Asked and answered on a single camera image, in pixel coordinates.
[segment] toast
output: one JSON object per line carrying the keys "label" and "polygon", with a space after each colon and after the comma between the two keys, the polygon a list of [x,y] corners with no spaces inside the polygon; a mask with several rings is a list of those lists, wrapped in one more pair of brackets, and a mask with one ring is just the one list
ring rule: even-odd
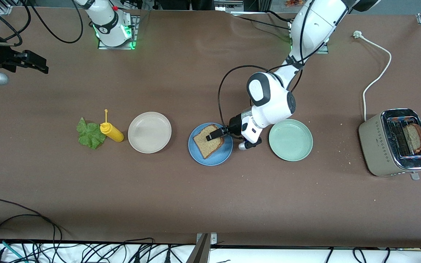
{"label": "toast", "polygon": [[207,141],[206,136],[209,133],[212,133],[214,130],[217,130],[218,127],[214,124],[204,127],[200,133],[193,137],[194,142],[199,148],[204,159],[207,159],[211,154],[217,151],[222,144],[224,144],[223,138],[215,138],[213,140]]}
{"label": "toast", "polygon": [[404,127],[406,130],[407,143],[414,153],[421,152],[421,127],[418,124],[412,123]]}

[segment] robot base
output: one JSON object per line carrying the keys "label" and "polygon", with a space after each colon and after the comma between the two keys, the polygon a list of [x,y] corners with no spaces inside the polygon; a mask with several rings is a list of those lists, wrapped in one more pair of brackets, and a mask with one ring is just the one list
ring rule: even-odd
{"label": "robot base", "polygon": [[122,45],[116,47],[110,47],[102,43],[102,41],[98,41],[98,49],[106,49],[106,50],[134,50],[136,49],[136,41],[137,41],[137,33],[139,31],[139,15],[132,15],[130,16],[130,28],[131,30],[131,38],[126,40]]}

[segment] white power cord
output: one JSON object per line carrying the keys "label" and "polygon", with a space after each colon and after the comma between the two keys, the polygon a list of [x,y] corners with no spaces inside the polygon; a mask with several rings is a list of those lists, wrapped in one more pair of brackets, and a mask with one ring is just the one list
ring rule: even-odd
{"label": "white power cord", "polygon": [[374,45],[375,47],[378,47],[378,48],[380,48],[380,49],[382,49],[382,50],[384,50],[386,53],[388,53],[388,55],[389,55],[389,61],[388,61],[388,63],[387,63],[387,65],[386,65],[386,67],[384,68],[384,70],[383,70],[383,72],[381,72],[381,74],[379,75],[379,77],[377,77],[376,78],[376,80],[373,80],[373,82],[371,82],[366,88],[365,88],[365,90],[363,91],[363,95],[362,95],[362,98],[363,98],[363,119],[364,119],[364,121],[366,121],[366,100],[365,100],[365,93],[366,93],[366,91],[369,89],[369,87],[371,87],[374,83],[376,83],[376,81],[378,81],[383,75],[384,75],[384,72],[386,72],[386,70],[387,70],[387,68],[389,67],[389,65],[391,64],[391,60],[392,60],[392,55],[391,55],[391,52],[389,52],[388,50],[386,50],[384,47],[381,47],[381,46],[379,46],[379,45],[377,45],[377,44],[375,44],[375,43],[373,43],[373,42],[371,42],[370,40],[367,40],[363,35],[361,35],[361,31],[355,31],[354,33],[353,33],[353,36],[354,36],[354,38],[361,38],[361,39],[363,39],[363,40],[365,40],[366,42],[368,42],[368,43],[370,43],[370,44],[372,44],[372,45]]}

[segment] black cable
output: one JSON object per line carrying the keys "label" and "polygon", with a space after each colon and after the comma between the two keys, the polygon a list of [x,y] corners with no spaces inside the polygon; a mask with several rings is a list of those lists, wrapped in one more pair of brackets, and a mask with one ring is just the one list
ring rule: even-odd
{"label": "black cable", "polygon": [[391,249],[390,249],[390,248],[386,248],[386,250],[387,250],[387,255],[386,255],[386,257],[384,258],[383,263],[386,263],[386,262],[387,262],[387,260],[388,260],[388,258],[389,258],[389,255],[391,254]]}
{"label": "black cable", "polygon": [[141,252],[144,251],[144,250],[146,250],[147,247],[151,247],[152,244],[147,244],[144,247],[142,247],[142,246],[144,246],[144,245],[142,244],[142,245],[139,246],[139,248],[137,249],[136,253],[134,254],[134,256],[132,258],[130,258],[130,260],[128,261],[128,263],[131,263],[133,260],[135,260],[134,262],[139,262],[140,261],[139,256],[140,256]]}
{"label": "black cable", "polygon": [[13,32],[14,32],[14,34],[17,36],[17,38],[18,38],[18,40],[19,40],[19,42],[18,43],[15,43],[14,44],[14,47],[17,47],[17,46],[20,46],[20,45],[22,45],[22,37],[20,36],[20,34],[19,34],[19,32],[17,32],[17,30],[15,30],[15,28],[11,25],[11,24],[9,24],[4,18],[2,18],[1,16],[0,16],[0,20],[5,24],[5,25],[7,25],[7,27],[8,28],[10,28],[10,30],[12,30]]}
{"label": "black cable", "polygon": [[126,245],[124,245],[124,258],[123,258],[122,263],[126,261],[127,256],[128,256],[128,250],[126,249]]}
{"label": "black cable", "polygon": [[303,24],[301,25],[301,32],[300,32],[300,62],[302,65],[304,65],[304,58],[303,58],[303,32],[304,32],[304,27],[306,25],[306,19],[308,18],[308,15],[310,13],[311,10],[311,6],[313,5],[315,0],[311,1],[310,4],[308,5],[308,10],[306,11],[306,14],[303,18]]}
{"label": "black cable", "polygon": [[303,70],[300,70],[300,74],[299,74],[299,78],[297,80],[297,83],[295,83],[295,85],[293,86],[293,88],[292,88],[292,90],[290,92],[293,92],[295,90],[295,88],[297,87],[298,83],[300,82],[301,75],[303,75]]}
{"label": "black cable", "polygon": [[[43,220],[45,220],[47,223],[49,223],[49,224],[51,224],[51,225],[53,226],[53,247],[54,247],[55,252],[54,252],[54,254],[53,254],[53,258],[52,258],[51,263],[54,263],[55,256],[58,256],[61,260],[63,260],[63,259],[60,257],[60,255],[58,254],[58,252],[57,252],[57,248],[61,245],[61,241],[63,240],[63,232],[61,231],[61,228],[60,228],[57,224],[53,223],[53,221],[51,221],[51,220],[50,220],[49,218],[47,218],[46,216],[43,216],[40,212],[35,211],[35,210],[33,210],[33,209],[31,209],[31,208],[28,208],[28,207],[26,207],[26,206],[20,205],[19,203],[15,203],[15,202],[7,201],[7,200],[4,200],[4,199],[0,199],[0,202],[3,202],[3,203],[10,203],[10,204],[12,204],[12,205],[16,205],[16,206],[18,206],[18,207],[24,208],[25,210],[28,210],[28,211],[33,212],[33,213],[35,213],[35,214],[36,214],[36,215],[33,215],[33,214],[23,214],[23,215],[17,215],[17,216],[10,217],[10,218],[6,219],[5,221],[3,221],[3,222],[0,224],[0,227],[1,227],[4,223],[6,223],[7,221],[11,220],[12,218],[17,218],[17,217],[19,217],[19,216],[37,216],[37,217],[42,218],[42,219],[43,219]],[[60,240],[59,240],[59,242],[58,242],[58,244],[57,244],[57,247],[56,247],[56,243],[55,243],[55,241],[56,241],[56,240],[55,240],[55,237],[56,237],[56,229],[60,232]]]}
{"label": "black cable", "polygon": [[[172,248],[176,248],[176,247],[180,247],[180,246],[184,246],[185,244],[183,244],[183,245],[175,245],[175,246],[173,246]],[[149,260],[147,260],[145,263],[149,263],[150,261],[152,261],[152,259],[154,259],[154,258],[156,258],[158,255],[160,255],[161,253],[164,253],[165,251],[167,251],[169,248],[167,248],[167,249],[164,249],[164,250],[162,250],[162,251],[160,251],[159,253],[157,253],[157,254],[155,254],[152,258],[150,258]]]}
{"label": "black cable", "polygon": [[172,255],[180,262],[180,263],[183,263],[181,260],[180,260],[180,258],[177,256],[177,255],[175,255],[175,253],[173,252],[173,250],[170,248],[170,252],[172,253]]}
{"label": "black cable", "polygon": [[141,256],[141,255],[140,255],[140,253],[139,253],[139,255],[137,255],[137,256],[139,257],[139,260],[140,260],[141,258],[143,258],[145,255],[147,255],[147,253],[149,253],[149,258],[148,258],[148,260],[147,260],[147,261],[149,261],[149,260],[150,260],[150,254],[151,254],[152,249],[157,248],[158,246],[160,246],[160,245],[155,245],[155,247],[154,247],[154,246],[152,246],[152,245],[150,245],[149,250],[147,250],[146,252],[144,252],[144,254],[143,254],[142,256]]}
{"label": "black cable", "polygon": [[[39,255],[42,252],[45,252],[47,250],[54,249],[53,247],[52,248],[44,248],[44,249],[42,249],[42,246],[44,244],[39,244],[38,245],[37,243],[35,243],[33,240],[30,240],[30,239],[6,240],[6,243],[7,244],[15,244],[17,242],[22,242],[22,241],[28,241],[28,242],[32,243],[32,253],[28,254],[25,258],[30,258],[31,256],[33,256],[35,258],[35,260],[38,261],[37,255]],[[73,247],[81,246],[81,245],[88,246],[86,244],[76,244],[76,245],[73,245],[73,246],[63,246],[63,247],[59,247],[59,248],[73,248]]]}
{"label": "black cable", "polygon": [[[97,251],[95,251],[95,248],[97,248],[97,247],[99,247],[99,246],[101,246],[101,244],[98,244],[98,245],[95,245],[93,248],[90,246],[90,245],[87,245],[88,247],[87,248],[85,248],[83,251],[82,251],[82,254],[81,254],[81,258],[80,258],[80,262],[81,263],[83,263],[84,262],[84,259],[85,259],[85,257],[87,257],[87,255],[89,255],[89,253],[90,252],[92,252],[92,251],[94,251],[94,253],[97,253]],[[89,249],[90,248],[90,250],[85,254],[85,256],[84,256],[84,252],[87,250],[87,249]]]}
{"label": "black cable", "polygon": [[165,261],[163,263],[172,263],[170,260],[170,254],[172,253],[172,245],[168,245],[167,255],[165,256]]}
{"label": "black cable", "polygon": [[332,252],[334,252],[334,247],[331,247],[331,251],[329,251],[329,254],[327,255],[326,261],[324,261],[324,263],[329,262],[329,258],[331,258]]}
{"label": "black cable", "polygon": [[285,21],[285,22],[292,22],[292,21],[293,21],[293,19],[285,19],[285,18],[283,18],[283,17],[279,16],[277,13],[275,13],[275,12],[273,12],[273,11],[271,11],[271,10],[265,10],[265,11],[264,11],[264,13],[271,13],[271,14],[273,14],[275,17],[277,17],[279,20],[282,20],[282,21]]}
{"label": "black cable", "polygon": [[[305,59],[307,60],[312,55],[314,55],[316,52],[318,52],[324,46],[324,44],[326,44],[326,42],[323,42],[316,50],[314,50],[313,52],[311,52]],[[278,68],[281,68],[281,67],[285,67],[285,66],[288,66],[288,65],[291,65],[291,64],[278,65],[278,66],[275,66],[273,68],[270,68],[269,70],[272,71],[272,70],[275,70],[275,69],[278,69]]]}
{"label": "black cable", "polygon": [[86,261],[85,262],[88,262],[89,261],[89,259],[90,258],[92,258],[92,256],[94,256],[95,254],[97,254],[97,255],[99,255],[100,256],[100,254],[99,254],[99,251],[101,250],[101,249],[103,249],[103,248],[105,248],[105,247],[107,247],[108,246],[108,244],[105,244],[105,245],[103,245],[102,247],[100,247],[99,249],[97,249],[97,250],[95,250],[95,248],[96,247],[98,247],[98,246],[101,246],[100,244],[99,245],[97,245],[97,246],[95,246],[94,248],[92,248],[90,251],[94,251],[94,253],[92,253],[92,255],[90,255],[87,259],[86,259]]}
{"label": "black cable", "polygon": [[[363,257],[363,262],[361,262],[357,257],[356,257],[356,254],[355,254],[355,251],[356,250],[358,250],[360,253],[361,253],[361,256]],[[356,261],[358,261],[358,263],[366,263],[366,258],[365,258],[365,255],[363,254],[363,251],[361,251],[361,249],[360,248],[354,248],[354,250],[352,250],[352,253],[354,254],[354,258],[356,259]]]}
{"label": "black cable", "polygon": [[22,251],[24,251],[25,258],[28,258],[27,251],[25,250],[25,245],[21,244],[21,246],[22,246]]}
{"label": "black cable", "polygon": [[219,91],[217,91],[217,103],[218,103],[218,105],[219,105],[219,114],[220,114],[220,121],[222,122],[222,126],[224,126],[224,129],[225,129],[225,131],[232,137],[232,138],[235,138],[235,139],[237,139],[237,140],[242,140],[243,139],[243,137],[236,137],[235,135],[233,135],[233,134],[231,134],[231,133],[229,133],[229,131],[228,131],[228,129],[227,129],[227,127],[225,126],[225,122],[224,122],[224,118],[223,118],[223,116],[222,116],[222,109],[221,109],[221,107],[220,107],[220,90],[222,89],[222,85],[224,84],[224,81],[225,81],[225,78],[230,74],[230,73],[232,73],[234,70],[237,70],[237,69],[239,69],[239,68],[244,68],[244,67],[255,67],[255,68],[259,68],[259,69],[261,69],[261,70],[264,70],[264,71],[266,71],[266,72],[268,72],[268,73],[270,73],[270,74],[272,74],[276,79],[278,79],[279,80],[279,82],[280,82],[280,85],[283,87],[284,86],[284,83],[282,82],[282,80],[280,79],[280,77],[279,76],[277,76],[277,75],[275,75],[272,71],[270,71],[270,70],[268,70],[268,69],[266,69],[266,68],[263,68],[263,67],[260,67],[260,66],[257,66],[257,65],[241,65],[241,66],[238,66],[238,67],[234,67],[234,68],[232,68],[231,70],[229,70],[228,72],[227,72],[227,74],[225,74],[225,76],[224,76],[224,78],[222,78],[222,81],[220,82],[220,85],[219,85]]}
{"label": "black cable", "polygon": [[266,23],[266,22],[254,20],[254,19],[251,19],[251,18],[241,17],[241,16],[239,16],[239,18],[244,19],[244,20],[248,20],[248,21],[252,21],[252,22],[256,22],[256,23],[260,23],[260,24],[264,24],[264,25],[268,25],[268,26],[271,26],[271,27],[286,29],[286,30],[290,31],[290,28],[281,27],[281,26],[274,25],[274,24],[271,24],[271,23]]}
{"label": "black cable", "polygon": [[32,9],[35,12],[35,15],[38,16],[38,18],[40,19],[40,22],[42,22],[42,24],[45,26],[45,28],[48,30],[48,32],[50,32],[50,34],[53,35],[57,40],[60,40],[61,42],[66,43],[66,44],[76,43],[77,41],[79,41],[80,37],[82,37],[82,34],[84,33],[84,22],[82,21],[82,17],[80,16],[79,9],[77,8],[77,5],[74,2],[74,0],[71,0],[71,1],[72,1],[73,5],[74,5],[76,11],[77,11],[77,15],[79,16],[79,20],[80,20],[80,33],[79,33],[79,36],[75,40],[73,40],[73,41],[62,40],[57,35],[55,35],[55,33],[53,33],[53,31],[46,25],[45,21],[40,16],[40,14],[38,13],[38,11],[35,9],[34,5],[29,1],[30,6],[32,7]]}
{"label": "black cable", "polygon": [[107,251],[107,253],[105,253],[105,255],[103,255],[103,256],[100,256],[98,253],[98,255],[99,255],[99,257],[100,257],[100,259],[97,261],[97,262],[100,262],[100,260],[102,260],[102,259],[107,259],[108,260],[108,258],[110,258],[112,255],[114,255],[114,253],[116,253],[121,247],[124,247],[124,250],[125,250],[125,254],[124,254],[124,260],[123,260],[123,262],[124,261],[126,261],[126,257],[127,257],[127,250],[126,250],[126,244],[130,244],[130,243],[132,243],[132,242],[134,242],[134,241],[143,241],[143,240],[151,240],[153,243],[155,243],[155,239],[154,238],[151,238],[151,237],[147,237],[147,238],[139,238],[139,239],[130,239],[130,240],[126,240],[126,241],[123,241],[123,242],[121,242],[119,245],[117,245],[116,247],[113,247],[113,248],[111,248],[109,251]]}
{"label": "black cable", "polygon": [[[20,34],[20,33],[22,33],[29,25],[30,25],[30,22],[32,21],[32,15],[30,15],[30,10],[29,10],[29,7],[27,6],[27,4],[24,2],[24,0],[20,0],[20,2],[22,3],[22,5],[25,7],[25,11],[27,12],[27,22],[25,22],[25,25],[18,31],[18,33]],[[6,37],[4,40],[5,41],[7,41],[7,40],[10,40],[11,38],[13,38],[13,37],[15,37],[16,36],[16,34],[14,33],[14,34],[12,34],[12,35],[10,35],[10,36],[8,36],[8,37]]]}

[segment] blue plate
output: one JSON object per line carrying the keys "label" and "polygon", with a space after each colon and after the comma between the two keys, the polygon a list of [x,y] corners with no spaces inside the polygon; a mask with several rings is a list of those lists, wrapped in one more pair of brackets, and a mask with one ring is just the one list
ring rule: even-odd
{"label": "blue plate", "polygon": [[232,140],[232,137],[229,135],[224,136],[224,144],[215,151],[213,154],[211,154],[207,159],[204,159],[201,152],[199,151],[199,148],[197,147],[197,144],[194,142],[193,137],[196,136],[198,133],[201,132],[205,127],[214,124],[217,127],[221,128],[222,125],[218,123],[204,123],[199,126],[197,126],[191,135],[189,135],[189,140],[187,141],[187,148],[189,150],[189,153],[191,154],[191,157],[198,163],[205,165],[205,166],[214,166],[219,165],[223,163],[232,153],[232,149],[234,148],[234,142]]}

